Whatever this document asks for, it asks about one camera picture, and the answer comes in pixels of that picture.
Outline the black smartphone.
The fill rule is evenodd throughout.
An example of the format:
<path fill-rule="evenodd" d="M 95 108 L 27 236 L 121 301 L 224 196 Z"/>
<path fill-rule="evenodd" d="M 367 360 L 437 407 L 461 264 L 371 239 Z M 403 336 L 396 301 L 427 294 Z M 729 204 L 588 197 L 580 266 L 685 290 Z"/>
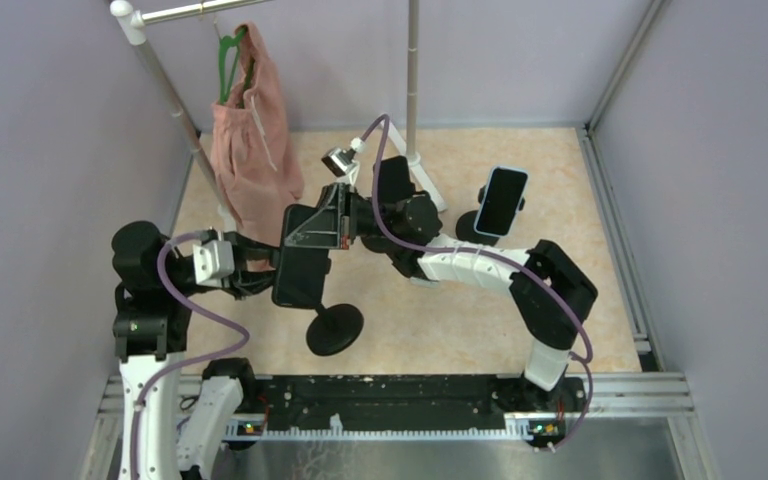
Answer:
<path fill-rule="evenodd" d="M 292 247 L 288 236 L 315 213 L 310 206 L 294 204 L 285 210 L 280 252 L 275 266 L 272 302 L 280 307 L 314 310 L 322 303 L 330 269 L 327 250 Z"/>

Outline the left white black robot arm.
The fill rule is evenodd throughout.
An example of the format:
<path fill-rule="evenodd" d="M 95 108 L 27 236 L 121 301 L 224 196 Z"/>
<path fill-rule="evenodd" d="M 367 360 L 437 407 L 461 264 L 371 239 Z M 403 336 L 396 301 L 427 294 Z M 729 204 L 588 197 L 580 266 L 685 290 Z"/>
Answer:
<path fill-rule="evenodd" d="M 251 261 L 273 263 L 278 248 L 235 231 L 163 234 L 149 221 L 121 227 L 111 241 L 120 278 L 112 332 L 123 384 L 122 479 L 209 479 L 226 427 L 257 396 L 251 363 L 236 356 L 249 332 L 191 301 L 222 291 L 235 299 L 275 281 Z M 187 358 L 188 327 L 199 313 L 240 334 L 230 347 Z"/>

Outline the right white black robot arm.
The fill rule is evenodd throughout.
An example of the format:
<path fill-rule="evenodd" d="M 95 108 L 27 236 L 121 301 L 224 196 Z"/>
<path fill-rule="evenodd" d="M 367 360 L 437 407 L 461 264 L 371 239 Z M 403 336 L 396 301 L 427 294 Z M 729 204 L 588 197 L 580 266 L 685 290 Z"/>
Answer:
<path fill-rule="evenodd" d="M 322 189 L 315 206 L 286 208 L 274 302 L 301 309 L 319 304 L 330 251 L 361 240 L 368 250 L 387 255 L 406 278 L 510 297 L 534 340 L 524 377 L 544 391 L 554 389 L 573 345 L 586 338 L 583 323 L 598 297 L 595 284 L 549 240 L 529 249 L 499 249 L 444 234 L 437 207 L 414 185 L 403 156 L 378 162 L 373 175 L 369 197 L 337 181 Z"/>

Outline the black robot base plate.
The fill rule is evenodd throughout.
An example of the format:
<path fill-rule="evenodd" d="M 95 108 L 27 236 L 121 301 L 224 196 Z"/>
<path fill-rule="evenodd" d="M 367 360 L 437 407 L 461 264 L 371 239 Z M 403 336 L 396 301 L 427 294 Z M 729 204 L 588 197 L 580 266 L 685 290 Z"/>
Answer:
<path fill-rule="evenodd" d="M 582 379 L 549 391 L 521 376 L 281 375 L 259 378 L 232 417 L 224 440 L 258 441 L 514 440 L 557 445 L 585 410 Z"/>

